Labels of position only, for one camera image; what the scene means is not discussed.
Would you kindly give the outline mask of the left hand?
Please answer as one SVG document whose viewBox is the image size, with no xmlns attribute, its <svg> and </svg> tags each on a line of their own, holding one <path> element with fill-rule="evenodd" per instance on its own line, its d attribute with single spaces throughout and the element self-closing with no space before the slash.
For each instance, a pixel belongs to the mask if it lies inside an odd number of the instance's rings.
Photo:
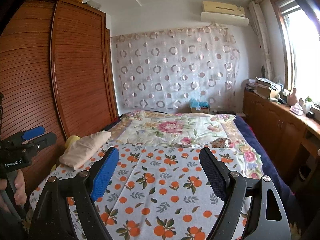
<svg viewBox="0 0 320 240">
<path fill-rule="evenodd" d="M 17 176 L 14 180 L 14 184 L 16 187 L 16 191 L 14 194 L 14 200 L 16 205 L 24 205 L 27 201 L 27 194 L 25 192 L 25 181 L 24 181 L 24 176 L 23 172 L 21 169 L 17 170 Z M 1 179 L 0 182 L 0 189 L 5 190 L 7 188 L 7 180 L 6 179 Z M 1 196 L 1 210 L 10 212 L 7 204 L 4 202 L 2 196 Z"/>
</svg>

